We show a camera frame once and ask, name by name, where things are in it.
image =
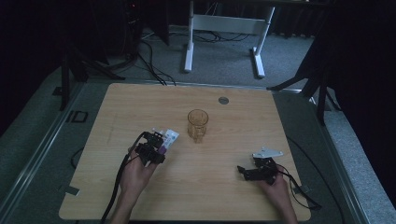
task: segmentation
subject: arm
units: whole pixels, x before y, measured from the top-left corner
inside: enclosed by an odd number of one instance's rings
[[[140,196],[140,193],[149,183],[149,179],[157,168],[158,164],[150,164],[145,167],[138,159],[130,161],[122,173],[120,180],[120,195],[117,199],[117,205],[111,216],[110,223],[128,223],[132,209]]]
[[[265,181],[258,181],[258,185],[265,192],[274,207],[280,212],[287,224],[298,223],[297,216],[291,205],[288,184],[283,179],[281,173],[276,174],[276,180],[273,185],[269,185]]]

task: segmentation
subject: wooden table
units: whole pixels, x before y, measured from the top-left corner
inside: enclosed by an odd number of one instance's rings
[[[227,97],[229,103],[221,104],[220,97]],[[187,134],[187,115],[195,108],[209,115],[202,144],[194,144]],[[66,193],[60,217],[100,219],[127,148],[152,128],[169,128],[179,137],[141,194],[131,219],[280,219],[263,192],[236,168],[255,168],[251,154],[262,147],[283,151],[284,156],[275,161],[300,183],[271,92],[112,84],[70,183],[79,194]],[[306,204],[304,198],[297,198]],[[297,218],[308,220],[310,211],[291,201]]]

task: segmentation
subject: gray carpet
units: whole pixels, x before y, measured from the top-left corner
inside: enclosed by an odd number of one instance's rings
[[[299,64],[309,49],[313,39],[269,35],[263,48],[263,61],[266,78],[255,76],[254,63],[251,52],[258,41],[257,36],[249,36],[242,41],[227,41],[207,43],[195,41],[192,71],[183,72],[187,37],[183,29],[175,28],[176,35],[171,36],[170,46],[149,36],[144,40],[152,46],[155,67],[181,83],[195,83],[205,85],[243,86],[248,88],[265,88],[279,84],[294,76]],[[149,47],[140,46],[140,52],[149,60]],[[113,58],[112,63],[122,59]],[[138,60],[135,66],[121,68],[115,71],[125,82],[139,83],[144,80],[156,82],[155,78],[146,70],[144,64]],[[47,130],[56,119],[62,120],[70,110],[86,111],[89,113],[86,123],[72,123],[62,121],[60,131],[56,133],[54,141],[47,147],[44,160],[33,173],[34,178],[29,188],[20,197],[19,203],[8,217],[8,223],[75,223],[74,220],[61,220],[58,211],[64,198],[62,186],[68,185],[74,169],[70,163],[73,154],[84,147],[96,113],[102,102],[106,87],[113,80],[100,74],[92,74],[88,83],[81,88],[76,101],[65,112],[59,112],[61,99],[52,96],[52,91],[60,85],[60,71],[51,74],[42,87],[32,97],[31,101],[21,112],[17,120],[11,125],[0,139],[0,197],[6,198],[22,168],[38,147],[41,139],[46,137]],[[291,86],[291,89],[301,89],[304,81]],[[276,106],[290,139],[298,143],[324,174],[325,180],[331,184],[337,202],[341,204],[346,223],[354,223],[350,209],[343,195],[328,160],[329,136],[325,127],[318,124],[315,117],[315,106],[299,94],[282,91],[275,93]],[[318,201],[323,208],[313,211],[312,218],[306,223],[341,223],[340,213],[334,199],[326,188],[318,172],[305,154],[290,142],[300,178],[304,185],[312,189],[310,196]],[[98,223],[97,220],[81,220],[79,223]]]

